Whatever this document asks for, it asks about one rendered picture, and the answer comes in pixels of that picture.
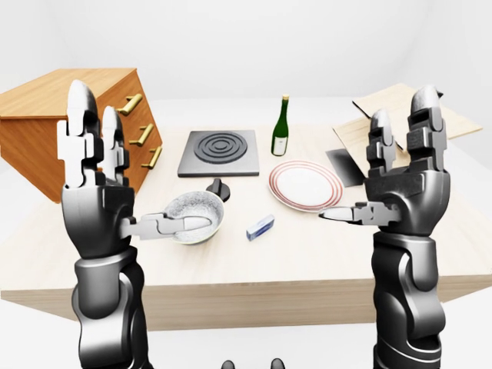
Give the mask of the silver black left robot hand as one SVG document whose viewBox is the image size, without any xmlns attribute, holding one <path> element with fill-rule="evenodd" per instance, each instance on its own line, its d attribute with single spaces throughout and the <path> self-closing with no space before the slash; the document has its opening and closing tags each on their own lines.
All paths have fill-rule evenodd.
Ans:
<svg viewBox="0 0 492 369">
<path fill-rule="evenodd" d="M 67 118 L 57 124 L 57 150 L 65 164 L 61 190 L 65 228 L 84 259 L 119 254 L 133 236 L 169 238 L 211 225 L 203 216 L 173 218 L 164 212 L 135 220 L 135 191 L 125 177 L 130 159 L 121 119 L 111 106 L 99 116 L 95 96 L 80 80 L 71 83 Z"/>
</svg>

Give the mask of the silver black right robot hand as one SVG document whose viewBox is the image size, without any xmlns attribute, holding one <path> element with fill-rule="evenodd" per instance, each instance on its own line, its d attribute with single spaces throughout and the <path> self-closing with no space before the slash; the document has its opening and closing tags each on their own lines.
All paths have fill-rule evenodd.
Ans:
<svg viewBox="0 0 492 369">
<path fill-rule="evenodd" d="M 431 235 L 450 199 L 450 174 L 444 168 L 447 133 L 441 96 L 433 85 L 414 94 L 407 118 L 407 152 L 411 161 L 404 167 L 393 166 L 396 144 L 387 112 L 375 112 L 366 147 L 370 165 L 364 182 L 367 201 L 351 207 L 327 208 L 319 217 L 374 225 L 387 233 Z"/>
</svg>

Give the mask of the speckled grey bowl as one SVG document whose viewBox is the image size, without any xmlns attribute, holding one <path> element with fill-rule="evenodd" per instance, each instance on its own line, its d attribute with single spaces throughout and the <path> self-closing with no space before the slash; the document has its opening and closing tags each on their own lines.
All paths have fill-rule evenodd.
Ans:
<svg viewBox="0 0 492 369">
<path fill-rule="evenodd" d="M 164 209 L 171 218 L 202 216 L 211 224 L 193 231 L 178 232 L 171 239 L 179 244 L 201 244 L 212 238 L 224 219 L 224 202 L 210 191 L 192 191 L 178 196 Z"/>
</svg>

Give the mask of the white plate with red rings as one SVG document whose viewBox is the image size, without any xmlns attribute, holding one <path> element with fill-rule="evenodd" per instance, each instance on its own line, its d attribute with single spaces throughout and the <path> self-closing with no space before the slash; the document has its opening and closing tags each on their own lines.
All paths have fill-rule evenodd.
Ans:
<svg viewBox="0 0 492 369">
<path fill-rule="evenodd" d="M 344 196 L 341 179 L 312 161 L 280 163 L 269 174 L 268 185 L 276 199 L 299 211 L 319 212 L 337 205 Z"/>
</svg>

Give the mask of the flat dark stove plate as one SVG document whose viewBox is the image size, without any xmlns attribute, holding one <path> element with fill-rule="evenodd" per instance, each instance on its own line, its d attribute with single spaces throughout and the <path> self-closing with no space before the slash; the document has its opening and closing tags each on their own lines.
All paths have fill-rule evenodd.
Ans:
<svg viewBox="0 0 492 369">
<path fill-rule="evenodd" d="M 258 176 L 260 165 L 253 130 L 191 131 L 178 177 Z"/>
</svg>

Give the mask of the wooden cabinet drawer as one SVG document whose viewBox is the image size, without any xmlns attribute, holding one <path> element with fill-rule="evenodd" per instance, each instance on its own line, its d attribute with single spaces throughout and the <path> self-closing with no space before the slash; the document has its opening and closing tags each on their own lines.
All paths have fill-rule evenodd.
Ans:
<svg viewBox="0 0 492 369">
<path fill-rule="evenodd" d="M 141 148 L 155 148 L 161 144 L 157 125 L 146 101 L 142 100 L 128 116 L 120 115 L 125 136 L 125 147 L 128 150 Z M 145 129 L 152 125 L 144 143 L 138 145 L 137 141 L 145 133 Z"/>
<path fill-rule="evenodd" d="M 141 100 L 138 103 L 134 102 L 132 109 L 125 108 L 133 97 L 138 94 L 141 95 Z M 120 115 L 128 117 L 135 115 L 138 112 L 138 109 L 144 106 L 146 97 L 138 73 L 132 71 L 123 77 L 123 79 L 108 88 L 102 95 L 97 97 L 96 100 L 98 116 L 100 118 L 107 106 L 112 106 Z"/>
<path fill-rule="evenodd" d="M 141 164 L 148 163 L 153 156 L 149 150 L 150 148 L 129 150 L 130 167 L 126 170 L 125 175 L 128 177 L 130 185 L 136 192 L 140 189 L 148 172 L 151 171 L 148 168 L 141 167 Z"/>
</svg>

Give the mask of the wooden cabinet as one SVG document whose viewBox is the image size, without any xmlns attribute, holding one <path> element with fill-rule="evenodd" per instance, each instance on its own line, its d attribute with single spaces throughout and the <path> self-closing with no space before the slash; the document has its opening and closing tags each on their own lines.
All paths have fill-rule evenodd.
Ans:
<svg viewBox="0 0 492 369">
<path fill-rule="evenodd" d="M 0 94 L 0 155 L 59 202 L 64 164 L 57 158 L 57 123 L 66 117 L 70 84 L 83 81 L 96 100 L 132 71 L 136 69 L 63 68 Z"/>
</svg>

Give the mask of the round black stove knob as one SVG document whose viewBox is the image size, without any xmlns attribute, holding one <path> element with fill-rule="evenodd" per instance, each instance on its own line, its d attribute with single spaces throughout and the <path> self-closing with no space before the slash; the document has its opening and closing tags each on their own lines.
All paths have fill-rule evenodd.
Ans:
<svg viewBox="0 0 492 369">
<path fill-rule="evenodd" d="M 220 178 L 215 178 L 206 190 L 216 194 L 223 202 L 226 202 L 231 196 L 230 188 Z"/>
</svg>

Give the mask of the green wine bottle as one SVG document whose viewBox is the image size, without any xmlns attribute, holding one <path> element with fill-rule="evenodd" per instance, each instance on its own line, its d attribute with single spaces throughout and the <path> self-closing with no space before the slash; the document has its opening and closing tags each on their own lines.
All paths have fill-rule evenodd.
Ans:
<svg viewBox="0 0 492 369">
<path fill-rule="evenodd" d="M 283 95 L 281 102 L 281 113 L 272 133 L 271 153 L 274 156 L 283 156 L 287 151 L 289 136 L 287 121 L 288 102 L 289 95 Z"/>
</svg>

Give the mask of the small blue white box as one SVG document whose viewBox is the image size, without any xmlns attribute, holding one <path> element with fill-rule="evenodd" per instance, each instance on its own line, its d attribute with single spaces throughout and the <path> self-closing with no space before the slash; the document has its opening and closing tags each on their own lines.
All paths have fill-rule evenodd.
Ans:
<svg viewBox="0 0 492 369">
<path fill-rule="evenodd" d="M 270 230 L 274 225 L 274 215 L 270 214 L 262 218 L 257 223 L 253 224 L 246 229 L 246 236 L 249 241 L 253 241 L 255 238 L 261 236 L 266 231 Z"/>
</svg>

